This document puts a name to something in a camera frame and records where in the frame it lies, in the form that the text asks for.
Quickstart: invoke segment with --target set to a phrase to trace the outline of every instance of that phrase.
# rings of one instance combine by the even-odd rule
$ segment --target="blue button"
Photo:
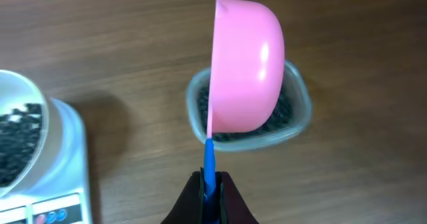
[[[61,209],[58,212],[58,216],[56,217],[57,221],[63,221],[67,217],[67,211],[65,209]]]
[[[54,212],[54,211],[49,212],[49,214],[47,215],[47,218],[46,218],[46,223],[50,224],[50,223],[53,223],[55,221],[56,221],[56,212]]]

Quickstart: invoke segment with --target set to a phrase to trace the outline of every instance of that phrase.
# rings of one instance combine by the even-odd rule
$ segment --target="pink cup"
[[[282,87],[282,28],[266,6],[216,0],[207,137],[253,131],[272,114]]]

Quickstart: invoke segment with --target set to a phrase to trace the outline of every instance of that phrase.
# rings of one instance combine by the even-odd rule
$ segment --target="wooden table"
[[[85,119],[95,223],[159,223],[203,145],[185,110],[215,0],[0,0],[0,68]],[[427,222],[427,0],[253,0],[314,106],[299,137],[217,153],[260,223]]]

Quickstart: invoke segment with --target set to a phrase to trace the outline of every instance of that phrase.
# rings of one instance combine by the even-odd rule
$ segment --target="white scale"
[[[1,224],[92,224],[85,126],[68,104],[52,102],[64,126],[58,157],[32,188],[0,198]]]

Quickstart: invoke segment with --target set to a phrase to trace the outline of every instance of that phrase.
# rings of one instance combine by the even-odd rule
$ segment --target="bowl rim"
[[[34,92],[35,95],[37,95],[41,100],[41,130],[40,130],[40,138],[37,142],[37,146],[33,152],[33,156],[31,160],[27,163],[27,165],[24,167],[24,169],[18,174],[18,176],[11,182],[10,185],[6,187],[0,187],[0,197],[6,195],[10,190],[12,190],[22,179],[28,174],[28,172],[31,170],[31,168],[34,166],[35,162],[38,160],[44,146],[46,143],[47,138],[47,131],[49,130],[49,107],[48,102],[46,100],[46,97],[40,87],[32,81],[30,78],[9,70],[0,69],[0,75],[6,74],[6,75],[12,75],[14,77],[17,77],[20,79],[24,84],[28,85],[30,89]]]

